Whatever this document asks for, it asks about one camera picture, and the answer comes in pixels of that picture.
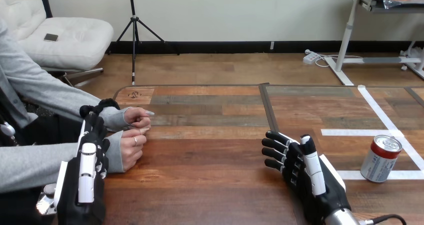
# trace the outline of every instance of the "white tape line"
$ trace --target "white tape line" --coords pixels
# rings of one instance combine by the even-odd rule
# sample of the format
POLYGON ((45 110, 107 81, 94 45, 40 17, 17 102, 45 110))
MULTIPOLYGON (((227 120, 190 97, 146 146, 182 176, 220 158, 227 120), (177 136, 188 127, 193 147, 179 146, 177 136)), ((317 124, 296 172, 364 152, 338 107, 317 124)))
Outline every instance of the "white tape line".
POLYGON ((323 136, 357 136, 357 137, 375 137, 377 135, 388 135, 403 137, 399 130, 373 130, 373 129, 321 129, 323 136))
MULTIPOLYGON (((374 110, 374 112, 377 114, 377 116, 380 118, 383 124, 387 127, 387 129, 389 129, 390 131, 399 131, 399 129, 395 126, 395 124, 393 124, 390 118, 386 115, 386 113, 377 104, 377 102, 374 100, 371 94, 367 91, 365 86, 359 85, 358 90, 360 94, 362 94, 366 102, 371 106, 372 110, 374 110)), ((418 154, 418 152, 414 149, 414 147, 412 147, 412 145, 408 142, 408 140, 403 135, 397 136, 399 135, 398 133, 396 134, 392 133, 392 135, 394 137, 399 138, 398 140, 402 144, 403 150, 405 150, 405 152, 410 156, 412 161, 421 170, 421 172, 424 172, 424 159, 418 154)))
POLYGON ((371 106, 372 110, 374 110, 375 114, 380 118, 383 124, 386 126, 388 130, 399 130, 395 124, 390 120, 390 118, 386 115, 383 109, 378 105, 378 103, 374 100, 371 94, 367 91, 364 85, 359 85, 358 90, 360 94, 362 94, 363 98, 366 102, 371 106))
MULTIPOLYGON (((360 171, 338 170, 337 173, 343 180, 365 180, 360 171)), ((398 171, 389 173, 387 180, 424 180, 422 171, 398 171)))

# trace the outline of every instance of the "smartphone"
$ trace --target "smartphone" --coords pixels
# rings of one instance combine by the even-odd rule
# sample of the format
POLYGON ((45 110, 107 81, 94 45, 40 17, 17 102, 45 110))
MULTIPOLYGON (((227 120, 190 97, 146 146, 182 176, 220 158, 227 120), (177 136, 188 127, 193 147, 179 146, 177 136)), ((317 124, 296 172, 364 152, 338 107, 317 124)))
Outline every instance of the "smartphone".
POLYGON ((59 35, 54 35, 54 34, 50 34, 47 33, 44 37, 44 41, 47 42, 56 42, 58 40, 59 35))

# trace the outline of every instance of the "soda can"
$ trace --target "soda can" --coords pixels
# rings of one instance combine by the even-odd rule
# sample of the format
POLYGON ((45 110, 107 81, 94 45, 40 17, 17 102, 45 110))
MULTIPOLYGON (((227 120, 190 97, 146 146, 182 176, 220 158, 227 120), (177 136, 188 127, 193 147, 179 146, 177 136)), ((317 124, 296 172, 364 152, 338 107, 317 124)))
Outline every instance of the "soda can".
POLYGON ((402 144, 396 138, 387 135, 375 136, 360 168, 360 174, 375 183, 386 181, 401 151, 402 144))

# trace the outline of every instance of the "chair leg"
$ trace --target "chair leg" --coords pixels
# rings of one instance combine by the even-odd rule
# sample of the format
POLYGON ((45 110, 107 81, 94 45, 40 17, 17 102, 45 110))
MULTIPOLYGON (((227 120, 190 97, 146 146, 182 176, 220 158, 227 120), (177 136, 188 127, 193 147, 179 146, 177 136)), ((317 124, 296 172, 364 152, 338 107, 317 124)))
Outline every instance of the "chair leg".
POLYGON ((104 72, 103 68, 95 68, 95 69, 91 69, 87 71, 80 71, 80 72, 75 72, 71 74, 66 74, 66 76, 67 76, 67 79, 72 80, 72 79, 80 78, 83 76, 96 74, 96 73, 103 73, 103 72, 104 72))
POLYGON ((58 79, 61 80, 62 83, 74 87, 74 85, 72 85, 72 83, 69 81, 68 74, 66 72, 62 76, 58 77, 58 79))

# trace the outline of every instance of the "sweater sleeve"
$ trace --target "sweater sleeve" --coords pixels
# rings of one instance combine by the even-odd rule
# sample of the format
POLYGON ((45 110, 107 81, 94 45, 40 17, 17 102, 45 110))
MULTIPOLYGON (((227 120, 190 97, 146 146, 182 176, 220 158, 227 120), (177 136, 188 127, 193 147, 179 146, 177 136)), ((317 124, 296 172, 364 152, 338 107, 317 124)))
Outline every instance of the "sweater sleeve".
MULTIPOLYGON (((108 137, 110 141, 106 156, 110 173, 123 172, 121 156, 122 131, 108 137)), ((78 144, 0 147, 0 193, 35 188, 58 180, 62 161, 71 160, 78 144)))
MULTIPOLYGON (((43 108, 79 121, 82 120, 81 106, 99 104, 99 98, 68 86, 43 70, 9 35, 6 27, 5 21, 0 18, 0 64, 15 91, 43 108)), ((124 119, 126 109, 107 107, 100 113, 110 131, 116 132, 129 126, 124 119)))

